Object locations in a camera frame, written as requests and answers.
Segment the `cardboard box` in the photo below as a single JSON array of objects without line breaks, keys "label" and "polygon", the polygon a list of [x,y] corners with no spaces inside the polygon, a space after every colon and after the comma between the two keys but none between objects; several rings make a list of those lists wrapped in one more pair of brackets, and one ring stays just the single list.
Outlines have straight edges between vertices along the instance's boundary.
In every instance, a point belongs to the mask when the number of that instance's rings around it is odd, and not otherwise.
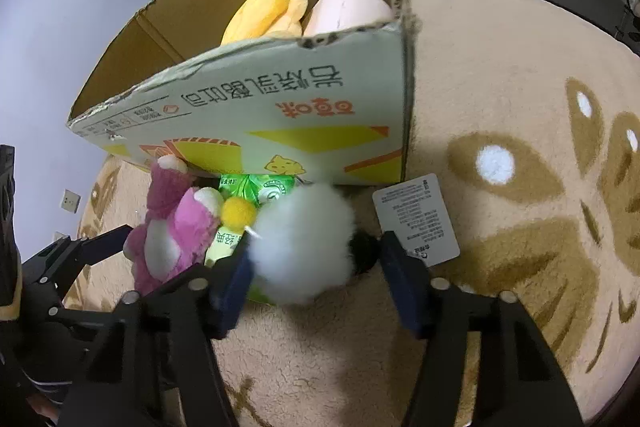
[{"label": "cardboard box", "polygon": [[[245,0],[153,0],[119,31],[67,126],[140,166],[286,173],[375,185],[405,174],[413,98],[409,0],[388,22],[222,46]],[[308,0],[306,27],[318,0]]]}]

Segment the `white fluffy plush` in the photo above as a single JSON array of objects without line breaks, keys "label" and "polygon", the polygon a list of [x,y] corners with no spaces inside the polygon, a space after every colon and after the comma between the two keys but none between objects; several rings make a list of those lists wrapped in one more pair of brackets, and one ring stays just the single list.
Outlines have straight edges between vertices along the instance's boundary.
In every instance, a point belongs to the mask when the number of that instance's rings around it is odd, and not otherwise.
[{"label": "white fluffy plush", "polygon": [[304,305],[354,274],[355,213],[331,185],[293,188],[262,207],[248,254],[259,291],[275,305]]}]

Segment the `green tissue pack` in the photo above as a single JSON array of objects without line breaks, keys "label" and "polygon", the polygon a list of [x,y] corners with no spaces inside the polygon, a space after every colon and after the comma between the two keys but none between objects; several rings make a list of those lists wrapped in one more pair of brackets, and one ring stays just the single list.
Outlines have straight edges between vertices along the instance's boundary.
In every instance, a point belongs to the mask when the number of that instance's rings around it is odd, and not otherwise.
[{"label": "green tissue pack", "polygon": [[259,210],[292,192],[295,176],[289,174],[224,174],[218,187],[202,187],[195,192],[214,220],[214,235],[204,254],[204,265],[213,268],[222,259],[241,249],[250,269],[250,247],[259,239],[255,225]]}]

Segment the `pink plush bear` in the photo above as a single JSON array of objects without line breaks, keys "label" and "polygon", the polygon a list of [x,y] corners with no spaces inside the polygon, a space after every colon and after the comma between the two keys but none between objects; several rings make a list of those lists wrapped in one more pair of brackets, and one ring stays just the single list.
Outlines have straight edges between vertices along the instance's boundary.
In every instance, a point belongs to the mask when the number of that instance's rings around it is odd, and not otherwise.
[{"label": "pink plush bear", "polygon": [[174,155],[152,166],[144,221],[122,248],[132,262],[134,290],[143,296],[203,262],[221,225],[224,198],[216,188],[197,187],[194,181]]}]

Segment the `yellow plush toy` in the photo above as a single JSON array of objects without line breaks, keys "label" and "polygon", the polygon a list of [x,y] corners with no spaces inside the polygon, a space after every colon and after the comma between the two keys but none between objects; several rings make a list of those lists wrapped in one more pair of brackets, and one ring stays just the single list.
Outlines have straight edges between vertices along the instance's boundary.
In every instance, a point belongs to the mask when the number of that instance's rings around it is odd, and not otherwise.
[{"label": "yellow plush toy", "polygon": [[299,38],[308,0],[245,0],[224,30],[221,45],[256,39]]}]

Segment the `wall socket upper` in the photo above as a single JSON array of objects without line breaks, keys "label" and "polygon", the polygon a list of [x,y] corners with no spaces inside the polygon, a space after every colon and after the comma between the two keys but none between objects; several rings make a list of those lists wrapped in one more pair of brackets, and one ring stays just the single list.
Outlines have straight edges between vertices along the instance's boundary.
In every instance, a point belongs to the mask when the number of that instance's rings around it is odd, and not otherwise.
[{"label": "wall socket upper", "polygon": [[76,213],[80,204],[81,196],[66,188],[63,192],[60,207],[70,213]]}]

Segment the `white paper tag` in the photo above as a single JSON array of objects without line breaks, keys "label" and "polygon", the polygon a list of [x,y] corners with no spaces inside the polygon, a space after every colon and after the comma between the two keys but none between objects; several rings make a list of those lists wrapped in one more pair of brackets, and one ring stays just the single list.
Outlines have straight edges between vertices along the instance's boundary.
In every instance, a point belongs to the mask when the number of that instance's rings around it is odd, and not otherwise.
[{"label": "white paper tag", "polygon": [[435,173],[381,188],[372,195],[383,232],[428,267],[456,259],[460,247]]}]

